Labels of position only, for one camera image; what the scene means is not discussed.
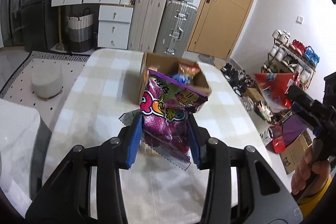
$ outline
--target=suitcase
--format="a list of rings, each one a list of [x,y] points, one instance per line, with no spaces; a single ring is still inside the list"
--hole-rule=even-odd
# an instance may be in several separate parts
[[[153,52],[166,0],[135,0],[128,50]]]
[[[197,7],[180,0],[167,0],[154,52],[182,57],[191,35]]]

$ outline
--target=red shoe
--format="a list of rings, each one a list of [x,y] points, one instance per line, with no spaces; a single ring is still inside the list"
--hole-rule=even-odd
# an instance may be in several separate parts
[[[292,45],[295,47],[295,50],[298,52],[299,55],[303,55],[306,51],[306,47],[298,40],[294,40]]]

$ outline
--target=white ottoman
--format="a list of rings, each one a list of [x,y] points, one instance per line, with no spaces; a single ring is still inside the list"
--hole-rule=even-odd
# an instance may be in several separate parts
[[[46,60],[31,70],[31,85],[37,96],[50,98],[62,90],[62,67],[54,60]]]

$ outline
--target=cardboard box on floor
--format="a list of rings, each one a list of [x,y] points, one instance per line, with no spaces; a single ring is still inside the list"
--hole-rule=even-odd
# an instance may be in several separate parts
[[[140,69],[140,90],[139,90],[138,103],[139,104],[141,103],[141,98],[147,84],[148,68],[157,68],[157,71],[163,73],[164,75],[173,75],[178,72],[179,63],[184,63],[188,65],[197,65],[197,62],[193,62],[187,59],[176,58],[171,55],[160,55],[145,52],[143,54]],[[200,71],[194,77],[194,85],[190,85],[190,87],[206,96],[209,96],[211,94],[211,88],[202,71]]]
[[[255,88],[247,88],[245,93],[243,94],[243,96],[244,97],[250,97],[252,99],[253,103],[265,100],[263,98],[263,96],[259,93],[259,91]]]
[[[280,153],[280,158],[287,174],[292,173],[298,167],[300,160],[305,155],[305,151],[311,144],[311,138],[308,132],[305,131],[287,146],[284,152]]]

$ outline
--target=blue shoe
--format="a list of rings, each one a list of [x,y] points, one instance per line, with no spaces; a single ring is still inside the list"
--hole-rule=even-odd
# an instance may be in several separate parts
[[[314,53],[312,55],[312,57],[309,59],[309,63],[312,64],[314,66],[314,68],[316,68],[317,64],[319,63],[320,58],[318,57],[318,55],[316,53]]]
[[[308,47],[306,48],[305,53],[302,55],[302,57],[303,57],[304,59],[306,59],[307,61],[309,61],[309,60],[312,58],[313,54],[315,54],[314,50],[312,49],[311,46],[308,46]]]

